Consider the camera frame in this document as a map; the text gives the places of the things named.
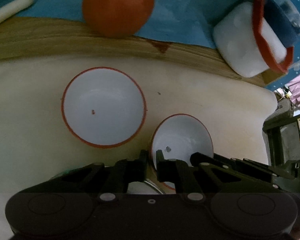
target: white cylinder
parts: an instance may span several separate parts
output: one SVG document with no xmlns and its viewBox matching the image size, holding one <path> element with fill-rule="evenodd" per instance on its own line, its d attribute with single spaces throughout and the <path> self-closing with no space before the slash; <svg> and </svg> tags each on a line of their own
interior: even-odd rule
<svg viewBox="0 0 300 240">
<path fill-rule="evenodd" d="M 33 4 L 34 0 L 14 0 L 0 8 L 0 23 Z"/>
<path fill-rule="evenodd" d="M 243 77 L 253 77 L 269 67 L 263 60 L 252 30 L 253 4 L 245 2 L 231 11 L 213 30 L 216 46 L 230 67 Z M 277 63 L 287 49 L 263 18 L 261 35 L 267 41 Z"/>
</svg>

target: wooden board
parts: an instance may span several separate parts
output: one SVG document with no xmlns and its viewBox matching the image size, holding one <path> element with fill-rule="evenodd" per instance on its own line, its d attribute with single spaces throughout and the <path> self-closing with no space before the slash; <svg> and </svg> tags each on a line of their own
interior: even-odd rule
<svg viewBox="0 0 300 240">
<path fill-rule="evenodd" d="M 159 59 L 260 87 L 269 84 L 273 78 L 272 72 L 253 78 L 238 75 L 215 49 L 172 43 L 162 54 L 147 39 L 134 36 L 125 39 L 101 38 L 81 22 L 13 17 L 0 24 L 0 60 L 62 54 Z"/>
<path fill-rule="evenodd" d="M 268 69 L 261 73 L 262 79 L 265 82 L 266 85 L 278 80 L 279 78 L 285 76 L 283 73 L 276 73 L 272 71 L 271 69 Z"/>
</svg>

